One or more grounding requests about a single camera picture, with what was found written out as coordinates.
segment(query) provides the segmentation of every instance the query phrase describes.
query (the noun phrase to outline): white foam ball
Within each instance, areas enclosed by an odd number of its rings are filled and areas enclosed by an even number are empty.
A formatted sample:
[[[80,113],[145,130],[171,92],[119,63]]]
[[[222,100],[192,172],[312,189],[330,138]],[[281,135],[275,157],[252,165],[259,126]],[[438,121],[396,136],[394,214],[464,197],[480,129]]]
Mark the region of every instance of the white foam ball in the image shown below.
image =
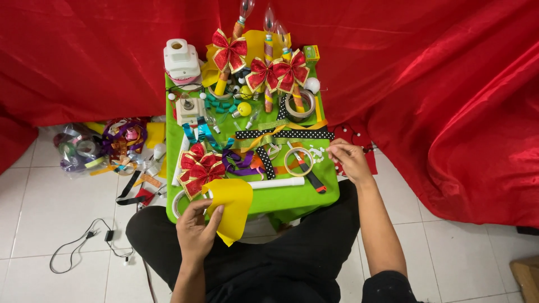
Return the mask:
[[[316,94],[320,90],[320,81],[316,78],[307,78],[303,88],[310,90],[313,94]]]

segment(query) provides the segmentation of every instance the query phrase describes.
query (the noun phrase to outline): green table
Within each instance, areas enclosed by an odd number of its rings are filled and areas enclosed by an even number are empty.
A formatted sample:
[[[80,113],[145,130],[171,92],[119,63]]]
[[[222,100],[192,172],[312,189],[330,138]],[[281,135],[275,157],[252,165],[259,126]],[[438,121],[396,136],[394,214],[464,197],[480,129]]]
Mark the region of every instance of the green table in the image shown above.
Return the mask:
[[[309,77],[315,77],[316,72],[314,66],[310,67]],[[174,86],[174,83],[167,77],[165,74],[165,81],[167,87]],[[192,93],[194,97],[198,97],[198,93]],[[320,98],[320,92],[317,94],[320,102],[320,109],[322,111],[322,118],[324,117],[323,108],[322,108],[322,99]],[[266,114],[262,113],[261,117],[255,122],[251,129],[257,129],[256,123],[262,122],[272,122],[277,118],[278,106],[277,106],[277,93],[274,93],[274,109],[271,113]],[[249,101],[251,105],[259,104],[261,101]],[[182,190],[182,187],[172,186],[172,179],[174,178],[174,170],[176,166],[176,161],[178,159],[179,148],[183,138],[183,129],[180,125],[177,124],[177,121],[172,115],[172,108],[169,105],[169,100],[166,99],[167,103],[167,216],[173,223],[176,223],[176,217],[172,213],[172,201],[176,194]],[[216,114],[217,119],[221,117],[222,114]],[[221,129],[221,134],[216,134],[212,129],[212,134],[214,135],[217,142],[226,141],[226,139],[235,133],[237,130],[233,122],[236,121],[240,127],[244,128],[247,124],[248,117],[242,117],[234,119],[229,114],[222,125],[219,125]],[[309,117],[308,121],[301,123],[301,125],[313,125],[316,123],[316,115],[313,114]],[[307,149],[310,149],[311,146],[319,149],[323,147],[324,149],[329,146],[329,140],[318,139],[313,141],[302,142],[303,146]],[[285,144],[283,145],[282,150],[279,152],[278,156],[272,161],[274,166],[284,165],[284,155],[289,148]],[[275,225],[275,221],[281,222],[290,222],[295,219],[301,218],[304,215],[316,210],[321,206],[327,206],[335,202],[339,197],[339,190],[337,184],[337,176],[335,175],[335,165],[328,158],[327,153],[323,153],[324,160],[322,162],[314,164],[313,172],[318,177],[318,179],[327,187],[327,192],[325,194],[319,194],[305,179],[305,185],[302,186],[291,186],[291,187],[279,187],[279,188],[267,188],[267,189],[257,189],[253,192],[253,202],[251,208],[249,209],[249,218],[254,217],[259,214],[268,214],[270,219]],[[289,157],[289,163],[292,162],[293,156]],[[300,168],[295,168],[293,171],[300,173]],[[239,176],[232,175],[227,173],[228,177]],[[290,174],[277,175],[277,179],[290,178]],[[259,181],[260,175],[251,175],[241,177],[245,181]],[[189,204],[189,199],[187,196],[184,196],[180,199],[178,203],[178,210],[182,213],[187,205]]]

